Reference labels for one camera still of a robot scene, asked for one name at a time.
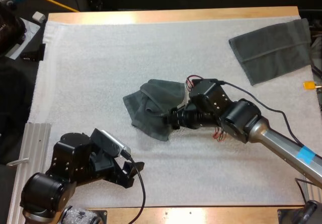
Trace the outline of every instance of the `metal bracket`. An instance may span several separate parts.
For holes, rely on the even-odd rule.
[[[23,158],[21,160],[15,160],[15,161],[9,162],[6,165],[10,167],[15,167],[19,164],[28,163],[28,161],[29,161],[29,158]]]
[[[7,164],[17,166],[7,224],[25,223],[22,207],[19,206],[21,192],[33,174],[44,171],[50,128],[49,123],[26,123],[19,159]]]

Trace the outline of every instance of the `wooden table edge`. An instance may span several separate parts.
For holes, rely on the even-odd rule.
[[[66,24],[105,25],[287,16],[298,16],[297,7],[55,13],[49,14],[48,20]]]

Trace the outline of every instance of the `white padding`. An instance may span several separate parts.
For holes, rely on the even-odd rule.
[[[142,171],[147,206],[303,204],[292,167],[261,144],[228,137],[213,129],[181,128],[168,142],[135,127],[122,98],[149,79],[184,82],[190,74],[218,78],[285,111],[296,136],[322,154],[321,116],[310,66],[252,87],[228,40],[298,17],[195,21],[137,25],[60,25],[48,22],[45,58],[39,63],[30,122],[52,124],[46,167],[53,145],[68,132],[105,129],[129,145]],[[224,87],[232,100],[247,95]],[[260,107],[271,126],[289,136],[283,117]],[[138,177],[129,189],[98,181],[78,187],[70,204],[79,207],[140,206]]]

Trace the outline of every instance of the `gray towel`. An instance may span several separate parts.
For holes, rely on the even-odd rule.
[[[229,40],[251,85],[310,64],[310,31],[306,19],[276,24]]]
[[[140,90],[123,97],[132,125],[147,135],[167,141],[170,126],[164,125],[162,115],[177,107],[185,97],[183,83],[149,80]]]

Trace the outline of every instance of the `black cable clip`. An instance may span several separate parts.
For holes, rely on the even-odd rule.
[[[22,53],[20,58],[26,61],[41,61],[44,59],[45,47],[46,44],[41,44],[38,50]]]

